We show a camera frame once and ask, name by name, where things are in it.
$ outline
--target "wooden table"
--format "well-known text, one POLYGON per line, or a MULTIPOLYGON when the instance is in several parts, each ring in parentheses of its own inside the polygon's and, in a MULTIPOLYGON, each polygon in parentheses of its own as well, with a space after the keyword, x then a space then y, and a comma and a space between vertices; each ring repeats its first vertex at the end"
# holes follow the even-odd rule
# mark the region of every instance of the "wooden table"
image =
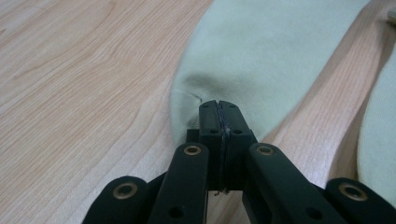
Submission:
MULTIPOLYGON (((0 1, 0 223, 79 223, 114 178, 150 181, 175 150, 169 90, 210 1, 0 1)), ((368 95, 394 0, 359 15, 300 105, 264 139, 312 182, 356 177, 368 95)), ((208 223, 246 223, 240 193, 208 223)))

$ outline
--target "light wood surface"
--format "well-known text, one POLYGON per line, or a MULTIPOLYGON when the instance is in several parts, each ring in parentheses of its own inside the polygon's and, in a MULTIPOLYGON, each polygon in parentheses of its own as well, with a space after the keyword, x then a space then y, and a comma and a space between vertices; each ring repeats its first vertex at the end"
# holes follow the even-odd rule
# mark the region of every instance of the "light wood surface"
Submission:
MULTIPOLYGON (((167 169, 172 78, 209 4, 0 1, 0 223, 79 223, 109 181, 167 169)), ((361 116, 396 38, 392 6, 363 10, 265 139, 322 187, 356 177, 361 116)), ((210 196, 207 222, 248 222, 240 193, 210 196)))

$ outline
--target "metal grommet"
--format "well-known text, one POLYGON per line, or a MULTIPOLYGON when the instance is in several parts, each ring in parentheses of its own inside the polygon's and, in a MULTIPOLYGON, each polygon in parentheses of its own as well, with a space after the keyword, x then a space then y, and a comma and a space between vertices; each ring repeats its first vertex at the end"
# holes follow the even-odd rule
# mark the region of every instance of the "metal grommet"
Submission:
POLYGON ((137 185, 134 182, 126 182, 118 185, 113 190, 113 196, 116 199, 127 199, 134 196, 137 192, 137 185))
POLYGON ((274 155, 274 153, 275 153, 272 148, 266 147, 266 146, 258 146, 257 151, 264 156, 271 156, 271 155, 274 155))
POLYGON ((185 147, 184 153, 190 156, 195 156, 201 153, 201 148, 196 146, 185 147))
POLYGON ((340 184, 338 189, 341 191, 341 193, 354 201, 364 202, 368 198, 367 194, 363 190, 348 183, 340 184))

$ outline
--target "light green cloth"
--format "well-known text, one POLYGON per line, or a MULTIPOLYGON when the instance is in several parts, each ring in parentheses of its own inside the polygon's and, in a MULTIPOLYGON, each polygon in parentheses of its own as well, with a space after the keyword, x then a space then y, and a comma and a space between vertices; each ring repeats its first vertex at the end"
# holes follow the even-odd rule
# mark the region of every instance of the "light green cloth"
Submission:
POLYGON ((299 103, 368 0, 215 0, 171 91, 175 145, 210 100, 238 105, 263 139, 299 103))
POLYGON ((396 207, 396 49, 367 105, 358 150, 361 182, 396 207))

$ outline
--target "cloth fold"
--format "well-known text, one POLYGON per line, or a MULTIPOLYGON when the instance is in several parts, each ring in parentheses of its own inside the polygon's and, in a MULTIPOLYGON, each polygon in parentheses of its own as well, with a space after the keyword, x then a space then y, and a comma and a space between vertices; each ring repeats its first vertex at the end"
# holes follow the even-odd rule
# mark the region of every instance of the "cloth fold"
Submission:
POLYGON ((368 0, 215 0, 197 24, 171 90, 176 146, 198 106, 238 105, 263 139, 299 103, 368 0))

